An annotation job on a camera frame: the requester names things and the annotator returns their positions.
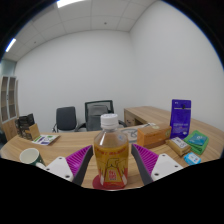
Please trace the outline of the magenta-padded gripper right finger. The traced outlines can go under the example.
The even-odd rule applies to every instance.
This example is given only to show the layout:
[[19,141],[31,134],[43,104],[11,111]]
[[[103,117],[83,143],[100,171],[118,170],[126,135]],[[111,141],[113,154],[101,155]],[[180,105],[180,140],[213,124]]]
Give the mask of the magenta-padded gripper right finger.
[[158,155],[137,144],[131,146],[131,154],[137,163],[144,185],[182,169],[182,166],[167,154]]

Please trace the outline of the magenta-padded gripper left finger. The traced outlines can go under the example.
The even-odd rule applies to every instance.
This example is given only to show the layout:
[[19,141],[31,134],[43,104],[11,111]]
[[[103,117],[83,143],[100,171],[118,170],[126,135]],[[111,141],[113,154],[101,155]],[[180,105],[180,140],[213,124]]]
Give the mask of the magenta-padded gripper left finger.
[[92,156],[93,146],[89,145],[67,157],[57,157],[45,170],[81,186]]

